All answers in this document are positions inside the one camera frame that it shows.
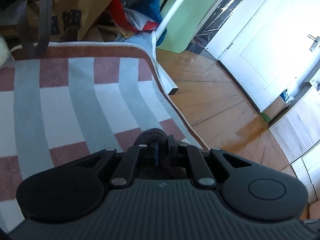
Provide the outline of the dark brown knit sweater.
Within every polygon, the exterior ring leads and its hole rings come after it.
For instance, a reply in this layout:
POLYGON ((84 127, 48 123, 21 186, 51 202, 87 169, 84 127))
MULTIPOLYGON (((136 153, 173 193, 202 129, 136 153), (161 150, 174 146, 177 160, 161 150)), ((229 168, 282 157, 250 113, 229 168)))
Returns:
POLYGON ((178 167, 168 163, 168 135, 159 128, 152 128, 142 132, 134 142, 134 145, 147 144, 152 142, 159 143, 158 165, 149 166, 141 170, 136 176, 139 179, 150 180, 175 180, 186 179, 187 174, 185 168, 178 167))

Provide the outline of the checkered plaid blanket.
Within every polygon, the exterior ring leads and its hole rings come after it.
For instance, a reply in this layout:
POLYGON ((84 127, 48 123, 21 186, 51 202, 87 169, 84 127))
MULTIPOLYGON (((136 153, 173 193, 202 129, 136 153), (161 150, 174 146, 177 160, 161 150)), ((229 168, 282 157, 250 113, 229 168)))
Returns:
POLYGON ((92 153, 127 150, 159 128, 206 148, 167 96, 154 59, 125 43, 51 43, 1 69, 1 229, 24 220, 16 190, 33 174, 92 153))

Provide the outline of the cardboard box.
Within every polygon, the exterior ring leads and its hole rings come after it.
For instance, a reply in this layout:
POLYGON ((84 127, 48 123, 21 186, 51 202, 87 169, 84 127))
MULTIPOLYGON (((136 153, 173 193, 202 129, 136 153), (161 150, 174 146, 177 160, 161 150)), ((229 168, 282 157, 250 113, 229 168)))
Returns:
POLYGON ((285 89, 262 113, 263 119, 269 123, 282 110, 288 107, 295 98, 285 89))

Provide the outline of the white door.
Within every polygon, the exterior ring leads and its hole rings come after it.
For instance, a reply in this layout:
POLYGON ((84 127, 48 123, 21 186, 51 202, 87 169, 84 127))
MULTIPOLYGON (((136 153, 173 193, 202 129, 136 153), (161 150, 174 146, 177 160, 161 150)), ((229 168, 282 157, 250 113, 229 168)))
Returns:
POLYGON ((263 112, 319 61, 319 0, 243 0, 207 45, 263 112))

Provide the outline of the green panel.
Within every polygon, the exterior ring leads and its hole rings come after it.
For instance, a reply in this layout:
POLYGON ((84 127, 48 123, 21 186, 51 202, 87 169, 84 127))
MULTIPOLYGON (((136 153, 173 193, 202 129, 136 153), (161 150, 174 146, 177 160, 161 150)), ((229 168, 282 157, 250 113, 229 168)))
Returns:
POLYGON ((199 30, 207 12, 220 0, 184 0, 167 25, 161 50, 181 53, 199 30))

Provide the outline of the blue plastic bag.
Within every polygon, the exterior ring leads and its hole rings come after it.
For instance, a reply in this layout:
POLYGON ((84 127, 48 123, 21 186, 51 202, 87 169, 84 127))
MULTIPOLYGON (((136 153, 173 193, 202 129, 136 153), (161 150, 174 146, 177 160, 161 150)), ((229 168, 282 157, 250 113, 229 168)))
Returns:
POLYGON ((160 6, 160 0, 140 0, 130 6, 129 9, 148 17, 150 20, 157 23, 157 27, 159 27, 163 21, 160 6))

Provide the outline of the brown paper bag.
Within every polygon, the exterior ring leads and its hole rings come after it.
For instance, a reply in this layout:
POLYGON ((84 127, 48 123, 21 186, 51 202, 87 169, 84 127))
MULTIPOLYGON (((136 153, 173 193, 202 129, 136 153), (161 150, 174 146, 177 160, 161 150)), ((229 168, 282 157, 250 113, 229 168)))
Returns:
POLYGON ((23 0, 17 10, 20 41, 80 41, 110 0, 23 0))

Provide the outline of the white metal frame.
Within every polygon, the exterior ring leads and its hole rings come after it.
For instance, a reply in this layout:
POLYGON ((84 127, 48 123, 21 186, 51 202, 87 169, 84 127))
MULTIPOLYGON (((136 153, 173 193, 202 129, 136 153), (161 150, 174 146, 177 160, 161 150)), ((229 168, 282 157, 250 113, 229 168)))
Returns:
POLYGON ((156 38, 156 41, 159 40, 159 38, 161 37, 161 35, 163 34, 163 32, 165 31, 168 23, 170 22, 170 20, 172 19, 172 17, 174 16, 174 14, 176 13, 176 11, 178 10, 178 8, 182 5, 182 3, 185 0, 176 0, 174 2, 174 4, 172 5, 172 7, 170 8, 170 10, 168 11, 168 13, 166 14, 166 16, 163 18, 163 21, 160 23, 160 25, 158 26, 158 28, 156 29, 156 31, 154 32, 154 36, 156 38))

